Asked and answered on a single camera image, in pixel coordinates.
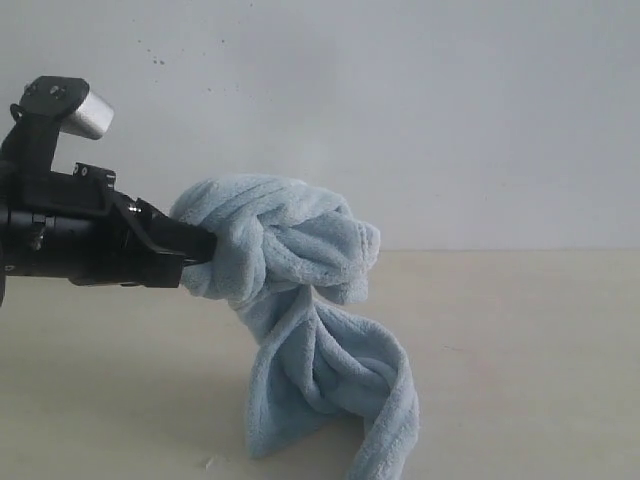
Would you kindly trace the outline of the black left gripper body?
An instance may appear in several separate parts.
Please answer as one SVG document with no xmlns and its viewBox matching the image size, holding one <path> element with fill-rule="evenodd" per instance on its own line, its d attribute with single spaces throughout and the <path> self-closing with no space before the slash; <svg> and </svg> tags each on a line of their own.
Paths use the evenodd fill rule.
<svg viewBox="0 0 640 480">
<path fill-rule="evenodd" d="M 113 171 L 82 163 L 72 174 L 30 175 L 3 161 L 1 295 L 10 277 L 141 286 L 135 229 L 144 207 L 114 183 Z"/>
</svg>

